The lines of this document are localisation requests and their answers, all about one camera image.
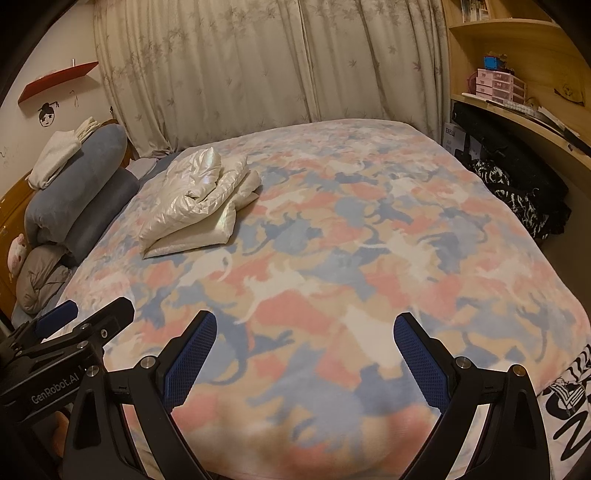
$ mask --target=beige curtain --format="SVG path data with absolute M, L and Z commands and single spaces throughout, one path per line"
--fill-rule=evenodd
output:
M 336 118 L 449 114 L 441 0 L 98 0 L 115 116 L 141 156 Z

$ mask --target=plush toy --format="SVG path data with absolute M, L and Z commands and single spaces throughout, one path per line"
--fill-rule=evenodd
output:
M 8 272 L 10 273 L 11 280 L 18 277 L 26 257 L 27 242 L 25 241 L 25 236 L 21 233 L 12 241 L 8 250 Z

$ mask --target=screw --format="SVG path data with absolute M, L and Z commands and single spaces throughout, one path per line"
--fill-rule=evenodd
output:
M 152 368 L 155 363 L 156 359 L 153 356 L 145 356 L 139 362 L 142 368 Z
M 459 356 L 456 358 L 456 365 L 460 368 L 470 368 L 472 366 L 472 362 L 465 356 Z
M 527 373 L 527 370 L 522 365 L 513 365 L 513 373 L 518 377 L 524 377 Z
M 86 370 L 86 375 L 89 377 L 94 377 L 99 372 L 99 367 L 97 365 L 93 365 L 92 367 L 88 367 Z

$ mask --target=wooden headboard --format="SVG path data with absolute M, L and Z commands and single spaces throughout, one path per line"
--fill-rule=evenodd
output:
M 117 121 L 109 120 L 102 125 L 113 123 L 117 123 Z M 129 165 L 130 160 L 133 160 L 133 150 L 133 145 L 127 140 L 127 150 L 123 162 L 121 162 L 123 168 Z M 9 319 L 12 318 L 12 311 L 17 302 L 17 279 L 12 278 L 8 272 L 8 250 L 16 237 L 21 233 L 25 235 L 25 210 L 35 195 L 26 180 L 29 173 L 16 182 L 0 199 L 0 310 Z

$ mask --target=colorful blanket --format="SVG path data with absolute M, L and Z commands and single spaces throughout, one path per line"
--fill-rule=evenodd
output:
M 199 310 L 216 315 L 219 337 L 173 411 L 207 469 L 235 480 L 398 478 L 439 413 L 392 339 L 401 312 L 479 367 L 525 365 L 538 393 L 589 343 L 584 310 L 517 218 L 412 127 L 333 121 L 215 147 L 248 155 L 263 182 L 227 245 L 142 260 L 159 176 L 62 297 L 80 319 L 132 300 L 134 323 L 106 348 L 111 370 L 158 354 Z

